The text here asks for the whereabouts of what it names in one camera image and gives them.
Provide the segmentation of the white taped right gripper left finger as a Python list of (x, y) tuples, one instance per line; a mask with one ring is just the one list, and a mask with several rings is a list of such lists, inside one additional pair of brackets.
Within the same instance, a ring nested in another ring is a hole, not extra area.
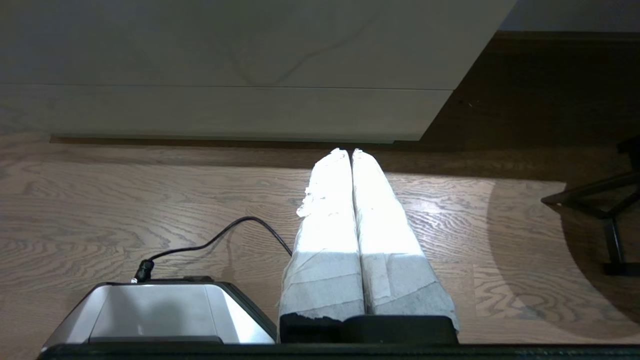
[(365, 314), (352, 167), (336, 148), (311, 169), (294, 249), (282, 276), (279, 316), (345, 321)]

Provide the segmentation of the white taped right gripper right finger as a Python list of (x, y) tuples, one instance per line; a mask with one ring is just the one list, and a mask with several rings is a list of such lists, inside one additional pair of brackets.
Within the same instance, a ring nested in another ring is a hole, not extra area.
[(386, 174), (369, 153), (352, 153), (365, 308), (369, 315), (444, 316), (460, 329), (456, 307), (409, 223)]

